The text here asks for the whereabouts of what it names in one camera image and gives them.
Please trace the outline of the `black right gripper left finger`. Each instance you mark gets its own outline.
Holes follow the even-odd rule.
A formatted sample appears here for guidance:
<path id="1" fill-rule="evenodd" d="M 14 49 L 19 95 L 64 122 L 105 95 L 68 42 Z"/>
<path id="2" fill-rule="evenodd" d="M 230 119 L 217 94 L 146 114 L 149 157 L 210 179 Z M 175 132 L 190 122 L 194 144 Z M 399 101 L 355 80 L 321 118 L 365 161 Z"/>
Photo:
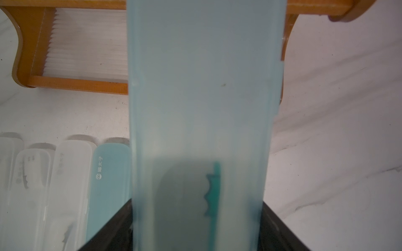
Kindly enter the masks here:
<path id="1" fill-rule="evenodd" d="M 130 199 L 79 251 L 132 251 L 133 243 Z"/>

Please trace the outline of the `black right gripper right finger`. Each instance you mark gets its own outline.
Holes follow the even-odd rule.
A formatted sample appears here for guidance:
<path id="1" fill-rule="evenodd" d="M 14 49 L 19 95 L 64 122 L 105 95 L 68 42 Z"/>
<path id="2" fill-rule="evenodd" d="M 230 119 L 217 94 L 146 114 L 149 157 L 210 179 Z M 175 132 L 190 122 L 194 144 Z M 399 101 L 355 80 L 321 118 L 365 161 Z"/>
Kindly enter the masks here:
<path id="1" fill-rule="evenodd" d="M 258 251 L 310 251 L 264 202 L 261 212 Z"/>

